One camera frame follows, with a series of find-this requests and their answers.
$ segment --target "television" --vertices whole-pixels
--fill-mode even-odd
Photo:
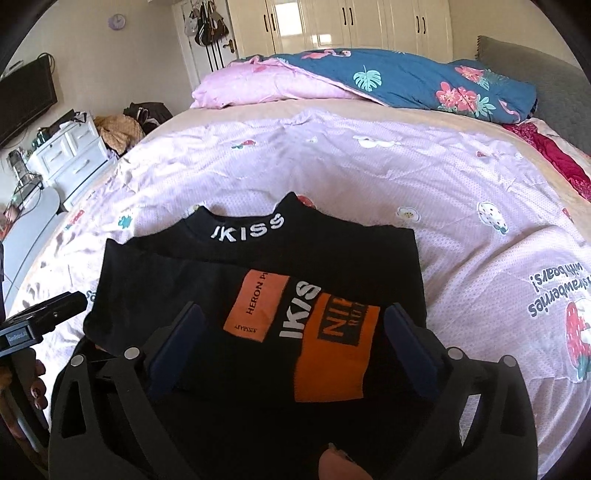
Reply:
[[[0,80],[0,148],[56,103],[47,55]]]

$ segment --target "drawer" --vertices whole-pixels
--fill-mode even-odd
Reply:
[[[79,154],[59,175],[51,179],[51,186],[60,192],[62,200],[66,200],[97,168],[106,162],[107,158],[105,144],[100,138],[95,139],[88,149]]]
[[[51,177],[57,173],[60,168],[74,157],[70,145],[64,136],[46,143],[34,155],[37,157],[37,167],[40,170],[45,170],[45,172],[40,171],[39,173],[46,177]]]
[[[98,138],[95,126],[91,123],[75,124],[66,132],[66,138],[72,149],[72,153],[77,155],[78,152],[84,150],[94,140]]]

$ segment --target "flower print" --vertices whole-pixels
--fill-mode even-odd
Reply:
[[[403,220],[410,220],[411,222],[418,222],[421,215],[412,207],[399,207],[396,215]]]
[[[470,110],[471,112],[476,111],[476,101],[478,96],[476,92],[472,92],[471,90],[466,90],[464,87],[458,88],[458,101],[457,101],[457,109],[461,112]]]
[[[480,82],[480,79],[484,75],[484,70],[473,69],[471,67],[465,67],[464,65],[456,67],[456,72],[474,83]]]
[[[435,96],[446,108],[452,108],[456,106],[458,100],[460,99],[460,95],[457,90],[452,89],[447,82],[441,83],[441,90],[439,90]]]

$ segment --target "white drawer cabinet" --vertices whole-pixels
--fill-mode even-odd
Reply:
[[[55,175],[74,157],[65,136],[46,142],[35,153],[38,160],[35,170],[47,177]]]
[[[68,168],[64,168],[48,183],[60,193],[60,198],[66,200],[95,170],[105,163],[106,158],[105,144],[102,140],[95,139],[88,148],[76,156],[76,159],[68,165]]]
[[[96,131],[94,122],[90,120],[85,124],[74,124],[66,130],[65,137],[72,149],[72,153],[77,155],[87,145],[99,138],[99,133]]]
[[[64,126],[27,163],[29,170],[41,174],[46,186],[58,191],[67,210],[73,208],[109,158],[92,118],[87,117],[84,124],[71,122]]]

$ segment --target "orange label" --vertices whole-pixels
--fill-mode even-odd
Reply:
[[[223,329],[234,336],[262,342],[288,280],[284,275],[250,270]]]
[[[378,318],[379,307],[321,294],[304,329],[295,366],[295,400],[363,398],[363,377]]]

